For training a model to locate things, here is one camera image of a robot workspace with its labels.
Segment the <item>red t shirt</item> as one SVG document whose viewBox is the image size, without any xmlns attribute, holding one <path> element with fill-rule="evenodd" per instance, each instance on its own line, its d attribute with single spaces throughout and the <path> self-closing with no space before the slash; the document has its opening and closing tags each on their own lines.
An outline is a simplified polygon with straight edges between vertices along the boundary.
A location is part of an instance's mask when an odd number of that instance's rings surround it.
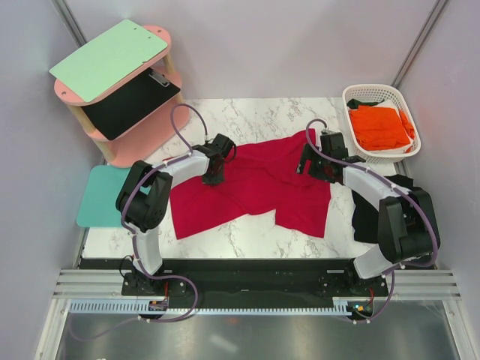
<svg viewBox="0 0 480 360">
<path fill-rule="evenodd" d="M 174 187 L 169 200 L 177 238 L 270 211 L 276 225 L 322 238 L 330 184 L 296 172 L 307 140 L 315 138 L 315 130 L 303 130 L 282 139 L 240 145 L 235 159 L 224 167 L 222 183 L 207 185 L 197 176 Z"/>
</svg>

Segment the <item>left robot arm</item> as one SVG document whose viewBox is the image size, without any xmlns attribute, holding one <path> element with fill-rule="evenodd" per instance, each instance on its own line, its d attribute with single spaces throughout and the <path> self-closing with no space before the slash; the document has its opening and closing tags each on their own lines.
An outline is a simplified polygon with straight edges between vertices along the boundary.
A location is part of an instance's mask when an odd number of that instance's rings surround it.
<svg viewBox="0 0 480 360">
<path fill-rule="evenodd" d="M 158 294 L 165 284 L 158 272 L 163 265 L 158 227 L 166 215 L 171 190 L 198 176 L 206 185 L 219 185 L 224 181 L 224 165 L 236 151 L 229 137 L 218 134 L 157 165 L 138 160 L 130 168 L 115 207 L 121 225 L 132 234 L 133 265 L 142 272 L 138 284 L 147 294 Z"/>
</svg>

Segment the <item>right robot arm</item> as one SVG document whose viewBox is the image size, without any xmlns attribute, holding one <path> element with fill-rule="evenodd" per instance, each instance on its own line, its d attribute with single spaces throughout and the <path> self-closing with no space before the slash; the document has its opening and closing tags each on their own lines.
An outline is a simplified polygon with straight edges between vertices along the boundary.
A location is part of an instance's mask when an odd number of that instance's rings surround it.
<svg viewBox="0 0 480 360">
<path fill-rule="evenodd" d="M 352 191 L 355 209 L 354 236 L 373 247 L 351 260 L 343 276 L 345 290 L 361 295 L 371 278 L 397 266 L 432 266 L 440 249 L 440 235 L 433 202 L 428 192 L 411 178 L 389 178 L 372 170 L 358 155 L 351 156 L 339 132 L 324 130 L 320 146 L 313 145 L 313 131 L 297 167 L 318 182 L 340 184 Z"/>
</svg>

